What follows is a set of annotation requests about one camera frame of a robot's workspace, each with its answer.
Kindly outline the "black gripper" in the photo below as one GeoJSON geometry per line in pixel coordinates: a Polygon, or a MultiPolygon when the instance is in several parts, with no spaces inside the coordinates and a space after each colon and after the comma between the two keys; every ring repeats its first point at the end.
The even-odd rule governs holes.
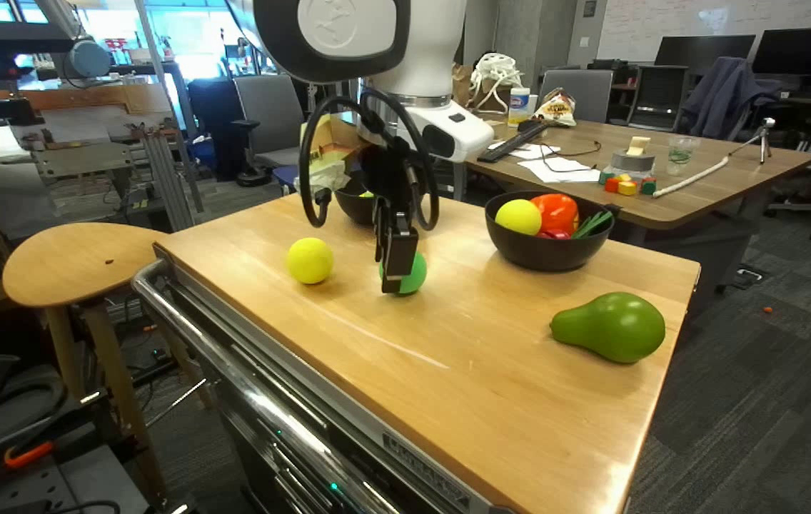
{"type": "Polygon", "coordinates": [[[415,152],[402,139],[372,146],[362,153],[362,184],[375,194],[375,227],[382,237],[382,290],[397,294],[417,252],[415,152]]]}

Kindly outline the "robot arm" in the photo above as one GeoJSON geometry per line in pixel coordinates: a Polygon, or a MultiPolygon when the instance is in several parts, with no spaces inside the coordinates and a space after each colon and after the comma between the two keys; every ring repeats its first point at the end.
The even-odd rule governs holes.
{"type": "Polygon", "coordinates": [[[451,66],[469,0],[255,0],[268,57],[297,80],[362,80],[358,97],[327,97],[301,137],[301,200],[309,223],[329,216],[331,187],[311,179],[318,123],[355,110],[369,134],[361,184],[372,194],[375,263],[385,294],[402,296],[424,226],[439,219],[434,162],[466,162],[494,127],[455,99],[451,66]]]}

